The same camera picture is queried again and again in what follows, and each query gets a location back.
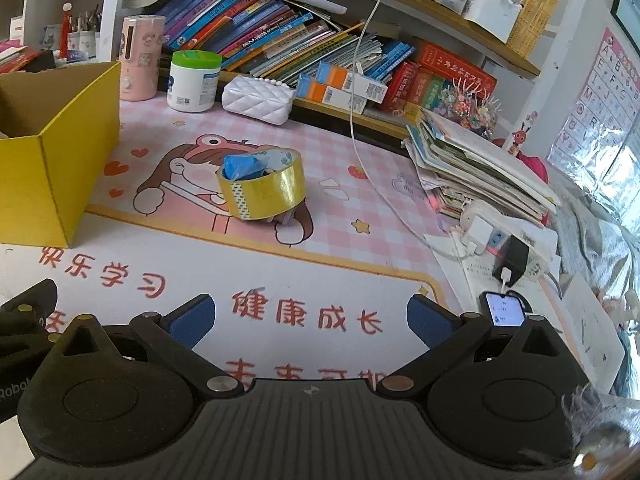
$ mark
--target yellow star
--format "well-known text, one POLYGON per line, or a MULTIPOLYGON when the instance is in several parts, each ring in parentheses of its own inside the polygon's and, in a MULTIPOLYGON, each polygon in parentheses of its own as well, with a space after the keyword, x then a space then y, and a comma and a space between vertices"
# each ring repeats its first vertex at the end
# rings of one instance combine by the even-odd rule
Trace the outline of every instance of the yellow star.
POLYGON ((360 219, 356 219, 355 222, 351 222, 351 225, 356 229, 357 233, 365 233, 367 235, 371 234, 371 232, 369 232, 369 224, 360 219))

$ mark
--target alphabet poster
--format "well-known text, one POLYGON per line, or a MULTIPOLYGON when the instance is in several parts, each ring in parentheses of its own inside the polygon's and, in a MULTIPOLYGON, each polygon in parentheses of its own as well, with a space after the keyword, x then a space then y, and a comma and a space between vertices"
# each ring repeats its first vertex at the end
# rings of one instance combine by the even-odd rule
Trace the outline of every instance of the alphabet poster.
POLYGON ((595 190, 620 152, 640 109, 640 77, 607 28, 589 77, 547 160, 595 190))

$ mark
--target white cable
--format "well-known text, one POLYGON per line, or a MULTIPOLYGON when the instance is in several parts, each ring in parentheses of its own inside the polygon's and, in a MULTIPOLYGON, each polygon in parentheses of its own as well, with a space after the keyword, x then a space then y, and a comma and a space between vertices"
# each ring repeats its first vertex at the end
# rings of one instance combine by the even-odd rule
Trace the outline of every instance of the white cable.
POLYGON ((351 140, 353 141, 353 151, 356 152, 356 156, 358 157, 358 162, 360 163, 360 167, 362 168, 362 171, 364 172, 364 174, 366 175, 367 179, 369 180, 369 182, 373 186, 373 189, 376 190, 376 192, 380 195, 382 200, 384 200, 385 203, 391 208, 391 211, 393 211, 395 213, 395 215, 398 217, 398 219, 411 232, 411 234, 414 235, 416 238, 418 238, 418 240, 420 240, 421 243, 423 243, 428 248, 430 248, 431 251, 433 251, 434 253, 437 253, 440 256, 443 256, 444 258, 446 258, 448 260, 453 260, 455 262, 461 262, 462 260, 468 258, 469 256, 472 256, 472 254, 466 254, 465 256, 455 256, 454 254, 447 253, 446 251, 443 251, 443 250, 435 247, 434 245, 428 243, 427 240, 425 240, 423 236, 419 235, 407 222, 404 221, 404 219, 400 216, 398 211, 396 211, 396 208, 391 205, 391 202, 389 202, 389 200, 386 198, 386 196, 378 189, 378 186, 376 186, 376 184, 373 183, 373 180, 369 176, 369 173, 367 173, 367 168, 365 168, 364 164, 362 163, 362 159, 360 158, 360 154, 358 153, 358 148, 356 146, 356 137, 355 137, 355 134, 353 132, 353 101, 354 101, 354 97, 355 97, 355 93, 356 93, 356 60, 358 59, 358 49, 360 48, 360 43, 362 42, 362 38, 364 37, 364 34, 367 31, 367 27, 369 27, 369 22, 371 21, 371 19, 373 18, 373 15, 378 10, 378 6, 379 6, 381 1, 382 0, 377 0, 376 4, 373 6, 373 10, 371 11, 369 17, 367 18, 367 21, 364 23, 364 26, 362 27, 362 32, 360 33, 360 37, 358 38, 358 43, 356 43, 356 49, 353 52, 353 62, 351 64, 351 106, 350 106, 350 110, 349 110, 349 126, 351 128, 351 140))

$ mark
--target white storage box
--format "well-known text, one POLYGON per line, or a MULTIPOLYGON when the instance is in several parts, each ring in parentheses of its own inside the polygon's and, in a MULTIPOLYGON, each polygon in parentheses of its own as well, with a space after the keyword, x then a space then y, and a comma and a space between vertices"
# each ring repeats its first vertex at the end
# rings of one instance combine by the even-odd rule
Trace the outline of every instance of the white storage box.
POLYGON ((511 0, 468 0, 462 15, 507 43, 521 9, 511 0))

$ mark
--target tape roll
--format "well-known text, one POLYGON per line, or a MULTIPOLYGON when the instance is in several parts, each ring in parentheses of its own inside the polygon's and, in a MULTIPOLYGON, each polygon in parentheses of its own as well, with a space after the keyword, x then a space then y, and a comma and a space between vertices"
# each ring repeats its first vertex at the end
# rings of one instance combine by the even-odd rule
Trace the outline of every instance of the tape roll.
POLYGON ((251 180, 229 180, 216 172, 229 212, 241 220, 261 220, 293 209, 305 199, 302 156, 288 148, 270 148, 252 153, 266 157, 273 173, 251 180))

